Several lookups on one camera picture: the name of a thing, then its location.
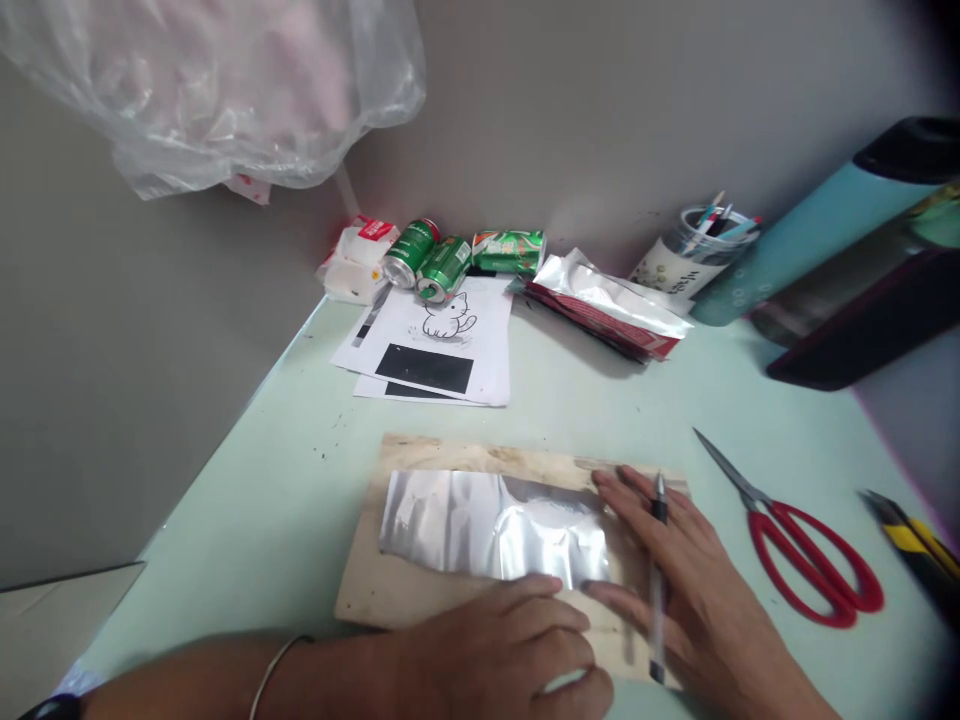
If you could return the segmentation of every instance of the pencil cup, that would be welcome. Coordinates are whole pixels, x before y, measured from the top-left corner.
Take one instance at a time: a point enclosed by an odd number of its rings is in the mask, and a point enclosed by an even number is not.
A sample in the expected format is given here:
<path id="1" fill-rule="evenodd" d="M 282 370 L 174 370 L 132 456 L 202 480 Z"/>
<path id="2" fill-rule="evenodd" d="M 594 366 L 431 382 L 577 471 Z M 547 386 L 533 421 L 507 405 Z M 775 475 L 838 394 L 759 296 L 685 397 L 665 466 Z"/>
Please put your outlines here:
<path id="1" fill-rule="evenodd" d="M 697 232 L 695 224 L 705 210 L 705 207 L 683 210 L 677 224 L 657 238 L 656 245 L 630 273 L 630 280 L 670 295 L 690 297 L 760 237 L 759 231 L 753 231 L 721 240 Z M 733 230 L 750 222 L 750 218 L 731 213 L 729 221 Z"/>

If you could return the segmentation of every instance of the bottle cap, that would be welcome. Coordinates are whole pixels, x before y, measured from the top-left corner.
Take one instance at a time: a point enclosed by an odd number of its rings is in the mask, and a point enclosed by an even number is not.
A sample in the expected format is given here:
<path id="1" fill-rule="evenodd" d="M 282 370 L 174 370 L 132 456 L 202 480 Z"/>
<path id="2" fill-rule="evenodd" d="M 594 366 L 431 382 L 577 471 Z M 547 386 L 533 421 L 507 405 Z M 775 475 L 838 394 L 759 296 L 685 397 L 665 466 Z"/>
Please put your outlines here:
<path id="1" fill-rule="evenodd" d="M 960 177 L 960 118 L 909 117 L 853 156 L 861 170 L 914 185 Z"/>

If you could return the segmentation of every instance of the left hand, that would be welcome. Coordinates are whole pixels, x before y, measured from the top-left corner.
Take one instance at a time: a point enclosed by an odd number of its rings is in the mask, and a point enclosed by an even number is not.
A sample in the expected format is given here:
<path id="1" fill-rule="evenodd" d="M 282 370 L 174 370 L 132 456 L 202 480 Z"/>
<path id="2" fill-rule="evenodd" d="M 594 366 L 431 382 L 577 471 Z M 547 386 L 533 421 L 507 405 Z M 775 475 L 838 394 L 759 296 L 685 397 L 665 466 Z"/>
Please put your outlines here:
<path id="1" fill-rule="evenodd" d="M 528 575 L 396 633 L 398 716 L 602 718 L 613 684 L 581 634 L 587 616 L 553 597 L 561 588 L 555 577 Z M 578 670 L 578 680 L 544 692 Z"/>

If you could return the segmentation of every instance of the teal water bottle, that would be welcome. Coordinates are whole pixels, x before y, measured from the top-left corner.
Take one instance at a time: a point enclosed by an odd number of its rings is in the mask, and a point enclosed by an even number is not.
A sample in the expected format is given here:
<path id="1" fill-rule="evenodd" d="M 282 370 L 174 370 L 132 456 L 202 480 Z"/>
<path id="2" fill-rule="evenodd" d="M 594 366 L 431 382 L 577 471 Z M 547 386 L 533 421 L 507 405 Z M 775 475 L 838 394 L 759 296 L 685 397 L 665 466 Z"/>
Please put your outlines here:
<path id="1" fill-rule="evenodd" d="M 960 119 L 901 120 L 697 293 L 690 314 L 730 324 L 958 176 Z"/>

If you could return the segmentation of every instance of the cat drawing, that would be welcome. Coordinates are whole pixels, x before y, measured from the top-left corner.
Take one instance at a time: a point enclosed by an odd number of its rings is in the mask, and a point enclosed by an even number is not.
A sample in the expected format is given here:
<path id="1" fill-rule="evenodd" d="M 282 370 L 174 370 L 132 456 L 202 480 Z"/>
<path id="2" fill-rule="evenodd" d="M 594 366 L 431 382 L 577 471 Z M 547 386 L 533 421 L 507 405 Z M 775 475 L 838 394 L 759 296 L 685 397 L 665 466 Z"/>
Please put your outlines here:
<path id="1" fill-rule="evenodd" d="M 476 315 L 463 319 L 470 311 L 466 293 L 454 295 L 444 305 L 424 303 L 423 306 L 427 310 L 427 319 L 423 321 L 423 334 L 429 337 L 452 338 L 466 332 L 477 322 Z"/>

